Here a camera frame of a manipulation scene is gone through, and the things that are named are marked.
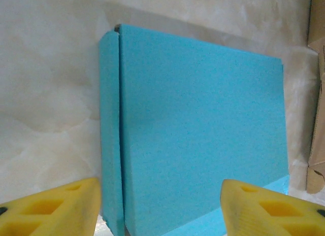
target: white marble background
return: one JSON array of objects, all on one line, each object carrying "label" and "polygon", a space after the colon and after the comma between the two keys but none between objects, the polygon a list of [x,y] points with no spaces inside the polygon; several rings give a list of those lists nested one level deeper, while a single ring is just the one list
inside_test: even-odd
[{"label": "white marble background", "polygon": [[[128,23],[282,58],[290,194],[305,192],[319,77],[310,0],[0,0],[0,203],[101,174],[98,40]],[[98,224],[96,235],[109,235]]]}]

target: cardboard box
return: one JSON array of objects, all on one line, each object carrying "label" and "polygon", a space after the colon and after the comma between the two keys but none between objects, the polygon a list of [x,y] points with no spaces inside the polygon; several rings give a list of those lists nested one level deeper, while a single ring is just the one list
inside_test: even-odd
[{"label": "cardboard box", "polygon": [[312,0],[308,46],[318,53],[325,45],[325,0]]},{"label": "cardboard box", "polygon": [[325,47],[319,52],[320,89],[314,135],[307,171],[307,192],[314,194],[325,185]]},{"label": "cardboard box", "polygon": [[287,193],[283,67],[121,25],[100,41],[103,218],[115,236],[224,235],[225,178]]}]

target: blue cardboard box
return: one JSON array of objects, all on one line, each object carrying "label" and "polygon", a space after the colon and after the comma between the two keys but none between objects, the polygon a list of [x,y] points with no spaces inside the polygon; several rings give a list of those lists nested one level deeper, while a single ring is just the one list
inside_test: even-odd
[{"label": "blue cardboard box", "polygon": [[100,71],[115,236],[225,234],[224,179],[287,192],[280,59],[121,25],[100,41]]}]

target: yellow foam pad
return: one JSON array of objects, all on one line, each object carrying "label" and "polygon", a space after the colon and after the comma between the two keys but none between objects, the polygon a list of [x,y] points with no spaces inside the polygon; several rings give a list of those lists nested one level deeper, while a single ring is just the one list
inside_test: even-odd
[{"label": "yellow foam pad", "polygon": [[97,178],[0,205],[1,236],[93,236],[101,205]]},{"label": "yellow foam pad", "polygon": [[325,235],[325,207],[305,200],[224,180],[220,202],[228,236]]}]

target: box flap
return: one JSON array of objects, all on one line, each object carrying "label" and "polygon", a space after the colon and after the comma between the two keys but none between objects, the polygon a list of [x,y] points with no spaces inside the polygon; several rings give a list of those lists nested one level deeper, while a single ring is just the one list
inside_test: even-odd
[{"label": "box flap", "polygon": [[119,139],[118,33],[106,33],[100,40],[99,52],[103,219],[115,236],[124,236]]},{"label": "box flap", "polygon": [[325,47],[319,52],[320,89],[315,117],[314,134],[308,161],[307,192],[317,193],[324,187],[325,181]]}]

